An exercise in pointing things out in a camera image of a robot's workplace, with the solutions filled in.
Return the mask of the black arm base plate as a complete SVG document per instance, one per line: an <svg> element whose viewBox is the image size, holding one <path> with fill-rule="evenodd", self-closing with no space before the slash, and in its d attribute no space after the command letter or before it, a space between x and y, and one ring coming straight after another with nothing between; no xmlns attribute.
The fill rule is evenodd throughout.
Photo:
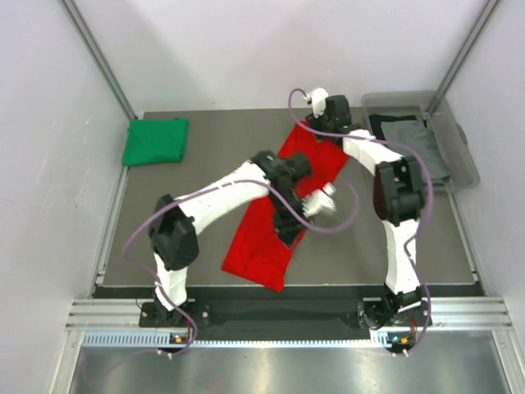
<svg viewBox="0 0 525 394"><path fill-rule="evenodd" d="M181 309L199 328L228 323L340 323L345 328L421 328L428 317L427 303L393 314L378 299L217 299L198 297Z"/></svg>

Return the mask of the black t shirt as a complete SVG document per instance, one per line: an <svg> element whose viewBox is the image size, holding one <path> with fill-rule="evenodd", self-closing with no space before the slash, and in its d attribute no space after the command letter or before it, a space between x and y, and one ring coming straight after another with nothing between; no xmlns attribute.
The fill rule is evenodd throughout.
<svg viewBox="0 0 525 394"><path fill-rule="evenodd" d="M408 116L402 116L402 117L395 117L395 116L389 116L389 115L381 115L381 114L372 114L368 117L370 127L372 130L372 133L376 136L383 136L383 131L381 128L382 123L392 123L392 122L398 122L398 121L421 121L421 117L416 117L414 115L408 115Z"/></svg>

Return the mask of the corner aluminium post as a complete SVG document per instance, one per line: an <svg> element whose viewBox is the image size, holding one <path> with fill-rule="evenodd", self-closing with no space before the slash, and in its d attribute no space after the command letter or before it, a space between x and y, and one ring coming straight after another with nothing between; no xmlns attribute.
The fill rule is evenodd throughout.
<svg viewBox="0 0 525 394"><path fill-rule="evenodd" d="M71 23L75 27L75 30L81 37L81 40L83 41L91 58L93 59L96 67L100 71L103 79L107 83L108 88L111 90L121 110L129 120L136 119L137 116L135 114L135 111L133 110L128 98L126 97L124 90L118 82L96 38L91 32L91 29L89 28L78 5L73 0L60 0L59 3L62 6L65 13L67 14L68 18L71 20Z"/></svg>
<svg viewBox="0 0 525 394"><path fill-rule="evenodd" d="M454 60L448 67L445 76L441 80L436 92L434 93L433 98L428 104L425 110L426 117L430 117L436 112L438 106L449 92L452 84L461 72L463 66L468 60L468 57L477 45L477 42L483 35L492 17L496 14L497 9L501 3L501 0L489 0L483 5L476 20L472 24L472 27L469 29L464 41L460 45L458 52L454 56Z"/></svg>

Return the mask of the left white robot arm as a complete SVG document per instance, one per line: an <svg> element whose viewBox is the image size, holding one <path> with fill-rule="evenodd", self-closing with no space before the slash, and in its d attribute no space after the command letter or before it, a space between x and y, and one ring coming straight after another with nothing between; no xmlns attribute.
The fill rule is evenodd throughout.
<svg viewBox="0 0 525 394"><path fill-rule="evenodd" d="M188 267L199 255L198 235L218 218L253 200L270 197L272 224L280 242L291 247L304 229L304 199L297 196L299 181L312 174L308 158L294 153L281 158L271 151L257 153L231 174L165 211L148 227L159 280L153 304L156 319L167 325L181 323L186 314Z"/></svg>

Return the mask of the left corner aluminium post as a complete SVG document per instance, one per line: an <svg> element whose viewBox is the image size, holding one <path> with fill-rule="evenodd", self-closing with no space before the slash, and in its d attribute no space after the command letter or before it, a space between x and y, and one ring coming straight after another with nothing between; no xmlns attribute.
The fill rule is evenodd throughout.
<svg viewBox="0 0 525 394"><path fill-rule="evenodd" d="M108 88L111 90L121 110L129 120L136 119L137 116L135 114L135 111L133 110L128 98L126 97L124 90L118 82L96 38L91 32L91 29L89 28L78 5L73 0L60 0L59 3L62 6L65 13L67 14L68 18L71 20L71 23L75 27L75 30L81 37L81 40L83 41L91 58L93 59L96 67L100 71L103 79L107 83Z"/></svg>

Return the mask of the red t shirt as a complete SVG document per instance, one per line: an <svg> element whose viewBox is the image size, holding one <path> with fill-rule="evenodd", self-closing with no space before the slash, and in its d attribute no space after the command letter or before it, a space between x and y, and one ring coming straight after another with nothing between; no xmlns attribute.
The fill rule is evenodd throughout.
<svg viewBox="0 0 525 394"><path fill-rule="evenodd" d="M334 143L318 141L314 134L295 126L278 155L291 158L298 152L308 158L312 168L312 174L295 187L299 199L333 182L349 159ZM302 224L274 194L256 199L249 204L221 269L273 291L281 291L295 246L304 233Z"/></svg>

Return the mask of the right corner aluminium post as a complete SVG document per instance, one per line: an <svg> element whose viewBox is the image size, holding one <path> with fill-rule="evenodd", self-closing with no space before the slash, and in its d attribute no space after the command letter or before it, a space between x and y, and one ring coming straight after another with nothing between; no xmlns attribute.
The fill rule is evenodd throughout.
<svg viewBox="0 0 525 394"><path fill-rule="evenodd" d="M434 93L433 98L428 104L425 110L426 117L430 117L436 112L438 106L449 92L452 84L461 72L463 66L468 60L468 57L477 45L477 42L483 35L492 17L496 14L497 9L501 3L501 0L489 0L483 5L476 20L472 24L472 27L469 29L464 41L460 45L458 52L454 56L454 60L448 67L445 76L441 80L436 92Z"/></svg>

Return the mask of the clear plastic bin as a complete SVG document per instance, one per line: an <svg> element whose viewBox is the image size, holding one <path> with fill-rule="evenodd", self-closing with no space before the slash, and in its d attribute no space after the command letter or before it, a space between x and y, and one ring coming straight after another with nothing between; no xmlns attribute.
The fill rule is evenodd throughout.
<svg viewBox="0 0 525 394"><path fill-rule="evenodd" d="M436 93L431 90L411 92L369 93L362 97L362 108L368 126L371 115L392 117L414 116L424 120L434 131L441 157L451 172L454 191L472 189L479 185L480 176L468 148L467 137L456 122L446 100L442 100L433 113L427 108Z"/></svg>

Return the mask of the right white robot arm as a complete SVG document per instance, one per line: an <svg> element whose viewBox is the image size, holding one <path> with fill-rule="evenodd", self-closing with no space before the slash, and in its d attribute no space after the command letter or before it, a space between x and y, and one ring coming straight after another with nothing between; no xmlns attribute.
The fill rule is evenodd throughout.
<svg viewBox="0 0 525 394"><path fill-rule="evenodd" d="M341 143L343 153L373 175L372 202L386 232L387 274L379 305L363 305L363 323L378 329L400 325L422 303L424 287L415 269L419 218L426 203L418 160L388 147L370 131L351 123L348 100L323 88L305 94L312 113L307 123L322 138Z"/></svg>

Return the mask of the folded green t shirt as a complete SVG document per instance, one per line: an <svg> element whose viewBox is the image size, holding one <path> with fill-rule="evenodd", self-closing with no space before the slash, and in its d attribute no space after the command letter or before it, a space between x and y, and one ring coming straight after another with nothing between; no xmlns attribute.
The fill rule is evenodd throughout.
<svg viewBox="0 0 525 394"><path fill-rule="evenodd" d="M123 167L179 163L185 156L189 120L138 119L130 122L122 158Z"/></svg>

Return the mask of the grey t shirt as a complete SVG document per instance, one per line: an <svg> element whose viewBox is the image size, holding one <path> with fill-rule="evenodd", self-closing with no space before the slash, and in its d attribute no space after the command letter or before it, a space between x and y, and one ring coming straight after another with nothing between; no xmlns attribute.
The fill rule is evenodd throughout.
<svg viewBox="0 0 525 394"><path fill-rule="evenodd" d="M395 152L408 155L409 151L399 145L410 147L424 161L435 185L445 184L450 179L450 170L441 152L433 131L428 129L422 120L406 119L382 121L381 131L389 148Z"/></svg>

